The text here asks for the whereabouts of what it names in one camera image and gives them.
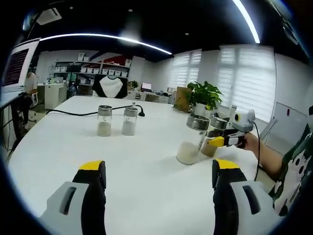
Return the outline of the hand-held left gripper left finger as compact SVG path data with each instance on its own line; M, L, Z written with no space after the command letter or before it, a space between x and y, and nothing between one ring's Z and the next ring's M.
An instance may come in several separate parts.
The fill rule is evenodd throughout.
M105 235L106 165L81 165L48 199L40 222L56 235Z

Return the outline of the person's right hand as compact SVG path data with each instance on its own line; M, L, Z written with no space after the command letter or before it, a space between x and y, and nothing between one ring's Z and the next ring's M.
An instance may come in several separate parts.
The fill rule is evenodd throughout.
M245 146L244 150L252 151L253 153L258 153L259 151L259 139L252 133L245 134Z

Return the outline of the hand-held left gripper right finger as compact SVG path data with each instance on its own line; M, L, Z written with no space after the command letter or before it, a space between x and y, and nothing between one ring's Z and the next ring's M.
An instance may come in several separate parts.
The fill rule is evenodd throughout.
M261 182L247 180L234 162L212 163L215 235L268 235L279 223Z

